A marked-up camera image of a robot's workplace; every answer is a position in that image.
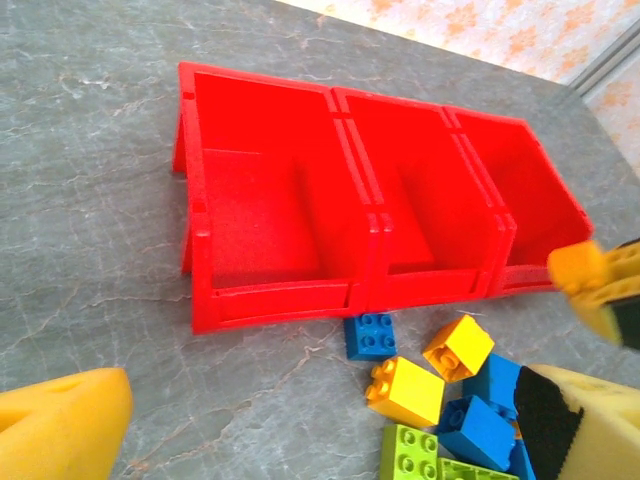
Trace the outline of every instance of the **red storage bin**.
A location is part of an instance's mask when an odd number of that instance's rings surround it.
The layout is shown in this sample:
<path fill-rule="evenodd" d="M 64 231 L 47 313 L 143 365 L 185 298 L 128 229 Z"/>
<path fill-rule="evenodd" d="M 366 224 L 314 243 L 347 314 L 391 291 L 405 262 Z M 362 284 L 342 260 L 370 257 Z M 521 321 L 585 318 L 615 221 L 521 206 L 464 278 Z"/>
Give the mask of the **red storage bin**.
<path fill-rule="evenodd" d="M 380 228 L 330 89 L 179 73 L 194 332 L 363 312 Z"/>
<path fill-rule="evenodd" d="M 591 237 L 593 225 L 558 175 L 526 121 L 445 107 L 477 154 L 497 202 L 517 226 L 506 265 L 490 295 L 553 290 L 547 273 L 552 250 Z"/>
<path fill-rule="evenodd" d="M 442 107 L 334 94 L 384 232 L 369 310 L 486 296 L 515 230 Z"/>

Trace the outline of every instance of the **tabletop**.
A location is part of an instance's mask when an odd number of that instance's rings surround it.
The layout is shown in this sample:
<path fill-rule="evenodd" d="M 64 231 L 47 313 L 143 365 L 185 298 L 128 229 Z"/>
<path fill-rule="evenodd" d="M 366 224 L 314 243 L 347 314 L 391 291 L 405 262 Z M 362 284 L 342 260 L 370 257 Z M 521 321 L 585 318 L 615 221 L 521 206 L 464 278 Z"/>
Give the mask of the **tabletop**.
<path fill-rule="evenodd" d="M 191 334 L 181 60 L 526 118 L 596 238 L 637 237 L 638 178 L 579 97 L 535 77 L 268 0 L 8 2 L 0 33 L 0 388 L 126 368 L 113 478 L 374 479 L 387 423 L 339 319 Z M 426 366 L 461 312 L 515 361 L 640 385 L 640 355 L 553 293 L 394 312 L 399 353 Z"/>

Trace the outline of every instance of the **marble table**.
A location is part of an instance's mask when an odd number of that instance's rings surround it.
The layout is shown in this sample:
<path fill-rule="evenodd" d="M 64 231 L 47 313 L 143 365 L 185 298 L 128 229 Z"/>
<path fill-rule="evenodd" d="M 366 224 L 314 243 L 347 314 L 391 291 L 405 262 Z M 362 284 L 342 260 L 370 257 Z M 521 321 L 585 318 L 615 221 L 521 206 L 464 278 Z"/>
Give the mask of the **marble table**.
<path fill-rule="evenodd" d="M 9 1 L 0 17 L 0 388 L 124 366 L 136 408 L 113 478 L 370 480 L 386 423 L 339 319 L 191 335 L 180 60 L 525 117 L 597 238 L 637 236 L 640 182 L 565 87 L 267 0 Z M 518 362 L 640 384 L 640 355 L 558 294 L 395 312 L 400 353 L 424 364 L 463 311 Z"/>

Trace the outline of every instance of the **blue lego brick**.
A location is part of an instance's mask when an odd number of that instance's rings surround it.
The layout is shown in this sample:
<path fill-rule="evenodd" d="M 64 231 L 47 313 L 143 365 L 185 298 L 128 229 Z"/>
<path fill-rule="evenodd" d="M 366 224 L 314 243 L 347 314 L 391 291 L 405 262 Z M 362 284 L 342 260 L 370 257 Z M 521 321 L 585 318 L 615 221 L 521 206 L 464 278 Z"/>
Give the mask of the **blue lego brick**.
<path fill-rule="evenodd" d="M 521 366 L 492 353 L 478 374 L 462 382 L 462 395 L 477 395 L 497 414 L 512 422 L 516 419 L 513 395 Z"/>
<path fill-rule="evenodd" d="M 515 475 L 520 480 L 536 480 L 536 475 L 533 473 L 529 454 L 527 453 L 527 447 L 524 445 L 523 440 L 516 440 L 516 446 L 513 447 L 509 460 L 511 462 L 509 467 L 510 474 Z"/>
<path fill-rule="evenodd" d="M 436 429 L 440 444 L 458 460 L 505 472 L 515 429 L 475 395 L 447 403 Z"/>
<path fill-rule="evenodd" d="M 344 321 L 349 360 L 386 360 L 397 354 L 393 322 L 388 313 L 365 313 Z"/>

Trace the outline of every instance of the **wall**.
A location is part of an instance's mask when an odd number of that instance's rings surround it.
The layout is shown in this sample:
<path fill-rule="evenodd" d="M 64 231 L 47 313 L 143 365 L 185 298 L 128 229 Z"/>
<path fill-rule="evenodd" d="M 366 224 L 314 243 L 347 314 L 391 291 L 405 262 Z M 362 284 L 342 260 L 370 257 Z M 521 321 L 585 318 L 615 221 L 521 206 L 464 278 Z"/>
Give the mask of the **wall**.
<path fill-rule="evenodd" d="M 640 51 L 590 91 L 585 101 L 640 177 Z"/>
<path fill-rule="evenodd" d="M 568 84 L 640 18 L 640 0 L 280 0 Z"/>

